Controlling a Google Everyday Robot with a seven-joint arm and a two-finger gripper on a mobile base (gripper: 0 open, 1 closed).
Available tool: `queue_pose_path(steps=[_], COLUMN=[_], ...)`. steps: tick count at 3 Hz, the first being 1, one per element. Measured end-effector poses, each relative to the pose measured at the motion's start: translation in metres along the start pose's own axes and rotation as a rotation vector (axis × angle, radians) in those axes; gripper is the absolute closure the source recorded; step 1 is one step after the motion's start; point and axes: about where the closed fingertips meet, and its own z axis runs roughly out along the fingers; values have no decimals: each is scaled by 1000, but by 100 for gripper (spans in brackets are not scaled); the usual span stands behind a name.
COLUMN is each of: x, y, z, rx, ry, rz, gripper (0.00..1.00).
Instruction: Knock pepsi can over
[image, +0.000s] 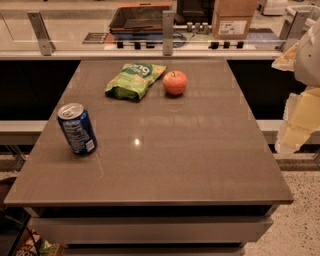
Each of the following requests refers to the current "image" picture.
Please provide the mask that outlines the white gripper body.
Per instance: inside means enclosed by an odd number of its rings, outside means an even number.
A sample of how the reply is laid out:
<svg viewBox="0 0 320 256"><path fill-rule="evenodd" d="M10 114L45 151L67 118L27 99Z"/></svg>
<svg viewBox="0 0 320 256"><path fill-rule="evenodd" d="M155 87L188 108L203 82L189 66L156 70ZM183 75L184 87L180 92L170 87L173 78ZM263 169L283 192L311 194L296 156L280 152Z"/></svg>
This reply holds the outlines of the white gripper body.
<svg viewBox="0 0 320 256"><path fill-rule="evenodd" d="M305 85L320 86L320 19L299 41L294 74Z"/></svg>

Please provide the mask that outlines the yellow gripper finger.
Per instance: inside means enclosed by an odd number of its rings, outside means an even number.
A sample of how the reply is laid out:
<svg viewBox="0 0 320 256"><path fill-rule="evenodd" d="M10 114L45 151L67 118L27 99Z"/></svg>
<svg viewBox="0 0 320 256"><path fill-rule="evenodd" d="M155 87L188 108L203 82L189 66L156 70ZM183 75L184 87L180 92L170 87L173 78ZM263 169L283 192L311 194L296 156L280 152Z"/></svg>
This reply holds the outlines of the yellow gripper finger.
<svg viewBox="0 0 320 256"><path fill-rule="evenodd" d="M284 54L273 61L271 67L281 71L293 72L298 43L292 45Z"/></svg>
<svg viewBox="0 0 320 256"><path fill-rule="evenodd" d="M292 154L298 151L319 128L320 88L307 87L301 94L291 93L277 133L276 152Z"/></svg>

